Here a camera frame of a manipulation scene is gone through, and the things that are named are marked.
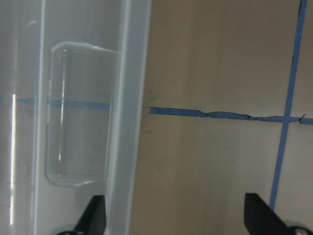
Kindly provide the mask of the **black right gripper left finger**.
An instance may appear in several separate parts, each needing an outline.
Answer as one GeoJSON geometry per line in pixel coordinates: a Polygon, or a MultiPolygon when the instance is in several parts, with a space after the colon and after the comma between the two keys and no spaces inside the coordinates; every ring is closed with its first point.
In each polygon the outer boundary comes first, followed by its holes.
{"type": "Polygon", "coordinates": [[[75,235],[103,235],[106,223],[105,196],[95,195],[91,198],[73,231],[75,235]]]}

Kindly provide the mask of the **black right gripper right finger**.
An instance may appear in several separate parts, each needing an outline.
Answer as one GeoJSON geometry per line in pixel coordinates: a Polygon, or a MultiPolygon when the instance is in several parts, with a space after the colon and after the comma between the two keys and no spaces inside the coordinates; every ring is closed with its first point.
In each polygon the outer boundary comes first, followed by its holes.
{"type": "Polygon", "coordinates": [[[256,193],[245,194],[245,227],[250,235],[289,235],[286,224],[256,193]]]}

